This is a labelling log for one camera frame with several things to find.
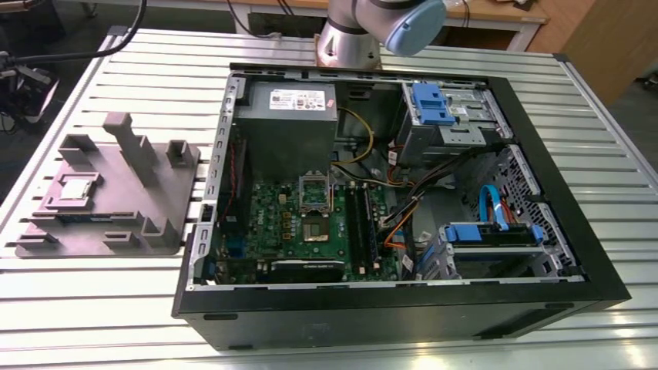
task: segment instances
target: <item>aluminum extrusion table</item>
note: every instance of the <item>aluminum extrusion table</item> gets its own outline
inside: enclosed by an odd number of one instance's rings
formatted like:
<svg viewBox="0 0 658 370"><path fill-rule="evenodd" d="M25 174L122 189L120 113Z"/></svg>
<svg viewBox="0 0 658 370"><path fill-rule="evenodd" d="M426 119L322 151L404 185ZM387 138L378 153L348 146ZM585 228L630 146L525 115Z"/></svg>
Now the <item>aluminum extrusion table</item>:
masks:
<svg viewBox="0 0 658 370"><path fill-rule="evenodd" d="M103 49L119 43L108 36ZM208 162L230 62L314 64L311 40L142 30L94 60L0 208L0 242L44 195L67 133L112 142L106 113L134 113L152 143L184 139ZM0 249L0 368L647 368L658 367L658 193L655 172L569 63L551 55L430 48L383 51L383 67L510 79L633 300L581 314L517 340L218 353L171 318L182 252L134 259L20 260ZM199 215L199 165L188 217Z"/></svg>

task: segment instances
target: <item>chip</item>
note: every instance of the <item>chip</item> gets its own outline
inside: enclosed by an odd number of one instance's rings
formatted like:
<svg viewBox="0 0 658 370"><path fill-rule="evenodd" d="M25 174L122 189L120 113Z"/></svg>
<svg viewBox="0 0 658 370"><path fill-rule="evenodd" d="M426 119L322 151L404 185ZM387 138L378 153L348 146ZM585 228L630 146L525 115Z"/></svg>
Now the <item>chip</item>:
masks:
<svg viewBox="0 0 658 370"><path fill-rule="evenodd" d="M327 217L307 217L302 221L304 241L330 241L330 219Z"/></svg>

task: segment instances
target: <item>black cable in background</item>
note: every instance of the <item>black cable in background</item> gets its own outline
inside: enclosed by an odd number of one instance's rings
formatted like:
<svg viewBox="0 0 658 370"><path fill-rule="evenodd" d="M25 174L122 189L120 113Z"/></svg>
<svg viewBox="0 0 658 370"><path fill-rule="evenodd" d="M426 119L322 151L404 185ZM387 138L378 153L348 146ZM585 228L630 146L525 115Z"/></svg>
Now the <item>black cable in background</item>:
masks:
<svg viewBox="0 0 658 370"><path fill-rule="evenodd" d="M284 11L284 14L286 15L294 15L294 14L288 13L288 9L286 8L284 3L282 2L282 0L276 0L276 2L279 2L279 7L280 7L280 10Z"/></svg>
<svg viewBox="0 0 658 370"><path fill-rule="evenodd" d="M136 10L135 21L132 22L131 30L128 34L123 37L123 41L114 48L99 51L99 52L72 52L68 54L52 54L52 55L35 55L24 56L13 59L15 64L43 64L43 63L57 63L68 62L72 60L94 59L102 58L104 56L111 56L116 52L120 52L126 45L132 41L135 37L136 30L140 28L142 20L144 19L146 6L148 0L140 1L139 9Z"/></svg>
<svg viewBox="0 0 658 370"><path fill-rule="evenodd" d="M463 13L463 22L462 22L462 27L466 29L471 25L471 6L469 5L467 0L462 0L463 7L466 8L466 12Z"/></svg>
<svg viewBox="0 0 658 370"><path fill-rule="evenodd" d="M235 14L234 4L232 4L231 0L226 0L226 3L228 4L228 12L231 13L231 17L234 17L234 20L238 22L239 27L255 38L271 39L274 37L274 34L256 35L254 32L251 32L251 29L248 29L248 27L244 25L243 21L239 20L238 15Z"/></svg>
<svg viewBox="0 0 658 370"><path fill-rule="evenodd" d="M295 13L292 12L292 8L288 5L288 2L286 0L279 0L279 2L283 2L284 3L286 8L288 8L290 15L295 15Z"/></svg>
<svg viewBox="0 0 658 370"><path fill-rule="evenodd" d="M414 240L414 215L410 216L407 222L404 223L404 225L402 225L402 236L404 237L406 255L411 259L411 262L414 262L413 271L409 271L404 267L402 272L402 280L409 281L409 280L415 280L414 272L418 263L418 258L415 253L415 240Z"/></svg>
<svg viewBox="0 0 658 370"><path fill-rule="evenodd" d="M288 5L288 2L286 0L276 0L279 2L280 9L284 11L286 15L295 15L292 8ZM295 33L298 34L298 37L302 37L302 33L299 32L298 28L298 23L294 23L294 28L295 28Z"/></svg>

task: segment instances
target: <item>ram slot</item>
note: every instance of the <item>ram slot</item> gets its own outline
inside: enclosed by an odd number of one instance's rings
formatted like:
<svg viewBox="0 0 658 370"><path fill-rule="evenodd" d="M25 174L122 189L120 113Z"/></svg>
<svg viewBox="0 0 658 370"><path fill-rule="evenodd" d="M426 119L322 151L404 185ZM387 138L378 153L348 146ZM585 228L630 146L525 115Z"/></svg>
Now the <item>ram slot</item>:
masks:
<svg viewBox="0 0 658 370"><path fill-rule="evenodd" d="M360 231L360 206L359 193L362 189L356 189L354 185L347 189L346 194L346 211L347 211L347 234L350 236L350 256L351 256L351 270L355 274L366 273L366 257L364 250L367 248L366 240L363 239L363 233Z"/></svg>

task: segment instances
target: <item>power cable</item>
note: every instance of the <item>power cable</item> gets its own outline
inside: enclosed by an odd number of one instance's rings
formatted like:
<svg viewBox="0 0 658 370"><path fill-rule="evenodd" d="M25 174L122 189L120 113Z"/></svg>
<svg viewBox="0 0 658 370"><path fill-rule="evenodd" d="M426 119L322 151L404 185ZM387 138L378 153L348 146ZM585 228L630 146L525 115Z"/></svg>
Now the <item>power cable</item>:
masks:
<svg viewBox="0 0 658 370"><path fill-rule="evenodd" d="M466 8L466 12L463 13L463 22L462 22L462 27L466 29L471 25L471 6L469 5L467 0L462 0L463 7Z"/></svg>
<svg viewBox="0 0 658 370"><path fill-rule="evenodd" d="M126 47L126 45L132 41L136 31L140 28L142 20L144 19L144 14L146 14L147 2L148 0L140 0L140 6L136 11L136 17L135 17L135 21L132 22L131 30L128 31L128 34L123 37L123 41L114 48L102 50L99 52L72 52L67 54L24 56L20 58L13 58L13 63L21 65L25 64L32 65L32 64L43 64L43 63L68 62L72 60L102 58L104 56L111 56L116 52L120 52Z"/></svg>
<svg viewBox="0 0 658 370"><path fill-rule="evenodd" d="M275 37L280 37L280 33L272 32L268 35L256 35L251 29L244 25L243 21L239 20L238 15L235 14L235 9L234 9L234 3L231 0L226 0L226 3L228 4L228 12L231 13L231 17L234 17L234 20L238 22L239 27L255 38L258 39L272 39Z"/></svg>

